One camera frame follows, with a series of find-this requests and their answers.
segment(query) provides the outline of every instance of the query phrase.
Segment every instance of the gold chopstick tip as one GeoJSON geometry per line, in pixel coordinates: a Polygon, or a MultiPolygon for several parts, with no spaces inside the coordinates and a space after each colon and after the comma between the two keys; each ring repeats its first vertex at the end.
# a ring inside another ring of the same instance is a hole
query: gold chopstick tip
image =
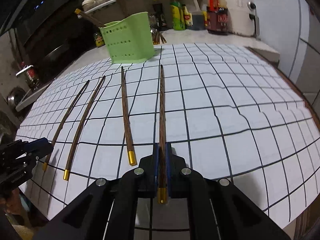
{"type": "Polygon", "coordinates": [[[64,170],[63,179],[64,180],[69,180],[69,177],[70,177],[70,171],[69,170],[64,170]]]}
{"type": "Polygon", "coordinates": [[[167,189],[165,187],[158,188],[158,203],[159,204],[167,203],[167,189]]]}
{"type": "Polygon", "coordinates": [[[47,167],[48,167],[48,164],[47,164],[47,163],[44,163],[44,164],[42,165],[42,169],[43,169],[44,171],[47,170],[47,167]]]}
{"type": "Polygon", "coordinates": [[[129,159],[130,166],[137,165],[136,155],[134,151],[128,151],[128,159],[129,159]]]}

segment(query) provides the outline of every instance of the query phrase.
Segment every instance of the grid paper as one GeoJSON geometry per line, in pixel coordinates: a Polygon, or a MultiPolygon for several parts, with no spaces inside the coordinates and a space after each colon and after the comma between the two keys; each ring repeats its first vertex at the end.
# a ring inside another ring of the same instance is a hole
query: grid paper
{"type": "MultiPolygon", "coordinates": [[[[319,193],[320,134],[303,100],[271,65],[244,47],[225,44],[155,46],[144,63],[105,59],[57,78],[33,104],[16,139],[52,140],[83,84],[85,92],[66,120],[47,171],[40,160],[20,186],[49,219],[96,178],[116,179],[132,167],[126,154],[121,66],[137,160],[159,139],[159,65],[164,66],[167,142],[205,178],[230,179],[281,228],[319,193]],[[63,171],[92,93],[106,80],[86,119],[69,181],[63,171]]],[[[139,199],[135,239],[189,239],[187,202],[139,199]]]]}

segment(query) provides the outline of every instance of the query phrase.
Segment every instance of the green utensil holder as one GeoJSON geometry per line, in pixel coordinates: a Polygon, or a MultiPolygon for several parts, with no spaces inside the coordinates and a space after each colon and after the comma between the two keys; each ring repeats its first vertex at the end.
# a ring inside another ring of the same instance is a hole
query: green utensil holder
{"type": "Polygon", "coordinates": [[[155,54],[147,12],[105,26],[100,31],[112,63],[140,63],[155,54]]]}

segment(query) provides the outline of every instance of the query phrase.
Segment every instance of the bottle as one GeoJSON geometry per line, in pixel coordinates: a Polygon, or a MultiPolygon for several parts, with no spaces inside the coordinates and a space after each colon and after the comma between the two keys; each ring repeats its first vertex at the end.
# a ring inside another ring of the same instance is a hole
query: bottle
{"type": "Polygon", "coordinates": [[[95,41],[95,43],[96,43],[96,47],[97,47],[97,48],[100,48],[100,47],[102,47],[103,45],[105,45],[104,40],[103,40],[103,37],[102,37],[102,35],[101,35],[100,32],[96,32],[96,33],[93,35],[93,37],[94,37],[94,41],[95,41]]]}
{"type": "Polygon", "coordinates": [[[182,0],[183,17],[186,28],[190,30],[204,30],[204,14],[200,10],[197,0],[182,0]]]}
{"type": "Polygon", "coordinates": [[[226,0],[208,0],[207,23],[209,33],[228,34],[228,7],[226,0]]]}
{"type": "Polygon", "coordinates": [[[204,15],[204,26],[207,27],[208,26],[208,20],[207,20],[207,7],[209,6],[209,1],[208,0],[202,0],[201,2],[201,11],[204,15]]]}
{"type": "Polygon", "coordinates": [[[171,13],[172,13],[172,25],[176,31],[185,30],[186,26],[184,23],[183,9],[180,0],[171,0],[171,13]]]}
{"type": "Polygon", "coordinates": [[[154,11],[155,11],[155,17],[156,17],[156,22],[158,26],[158,31],[166,31],[167,28],[167,23],[164,18],[164,13],[162,10],[162,3],[158,2],[159,0],[154,0],[154,4],[152,5],[154,11]]]}

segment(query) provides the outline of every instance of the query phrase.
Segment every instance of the plastic jug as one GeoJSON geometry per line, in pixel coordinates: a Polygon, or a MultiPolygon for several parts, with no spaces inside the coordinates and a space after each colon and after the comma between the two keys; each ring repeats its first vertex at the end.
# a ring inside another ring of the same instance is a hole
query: plastic jug
{"type": "Polygon", "coordinates": [[[204,14],[197,0],[182,0],[183,17],[187,29],[204,30],[204,14]]]}

